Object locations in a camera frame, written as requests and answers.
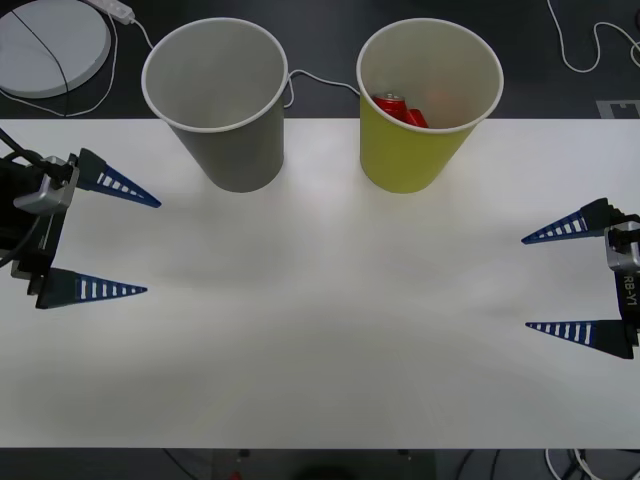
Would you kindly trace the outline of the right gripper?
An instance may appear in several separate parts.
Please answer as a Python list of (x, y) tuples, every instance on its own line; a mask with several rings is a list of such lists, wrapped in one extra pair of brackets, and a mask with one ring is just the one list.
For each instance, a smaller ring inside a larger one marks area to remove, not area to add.
[[(627, 215), (600, 198), (521, 239), (524, 245), (589, 237), (602, 237), (605, 231), (621, 224)], [(631, 326), (639, 325), (639, 274), (615, 274), (621, 318)], [(572, 342), (608, 355), (632, 360), (636, 343), (622, 320), (570, 322), (527, 322), (525, 326), (554, 338)]]

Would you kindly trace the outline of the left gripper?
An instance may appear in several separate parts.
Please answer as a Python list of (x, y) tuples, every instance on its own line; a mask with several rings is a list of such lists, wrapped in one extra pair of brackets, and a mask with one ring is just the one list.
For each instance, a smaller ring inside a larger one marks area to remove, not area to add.
[[(161, 202), (88, 149), (81, 149), (77, 187), (152, 208)], [(68, 163), (1, 161), (1, 266), (27, 282), (41, 310), (139, 295), (146, 287), (53, 268), (68, 210)]]

